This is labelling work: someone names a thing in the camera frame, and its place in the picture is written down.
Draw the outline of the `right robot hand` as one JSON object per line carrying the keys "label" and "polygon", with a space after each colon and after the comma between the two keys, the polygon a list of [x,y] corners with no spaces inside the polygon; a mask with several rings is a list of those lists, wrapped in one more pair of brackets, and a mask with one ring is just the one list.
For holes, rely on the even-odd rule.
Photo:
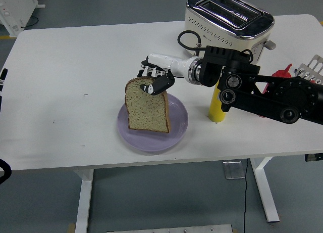
{"label": "right robot hand", "polygon": [[145,70],[147,73],[154,70],[156,78],[153,79],[152,84],[141,84],[140,88],[144,92],[155,96],[173,86],[176,77],[184,78],[190,84],[200,84],[195,73],[199,72],[201,62],[202,58],[198,56],[193,56],[189,59],[181,59],[162,54],[149,54],[147,58],[142,61],[142,68],[138,73],[138,76],[141,76]]}

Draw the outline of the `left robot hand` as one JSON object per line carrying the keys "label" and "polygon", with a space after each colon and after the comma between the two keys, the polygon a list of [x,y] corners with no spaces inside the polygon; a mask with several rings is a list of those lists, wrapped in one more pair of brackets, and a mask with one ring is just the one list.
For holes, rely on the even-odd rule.
{"label": "left robot hand", "polygon": [[[4,87],[4,82],[7,76],[8,70],[7,68],[4,68],[1,71],[1,76],[0,76],[0,94],[2,93],[3,87]],[[2,107],[2,96],[0,96],[0,108]]]}

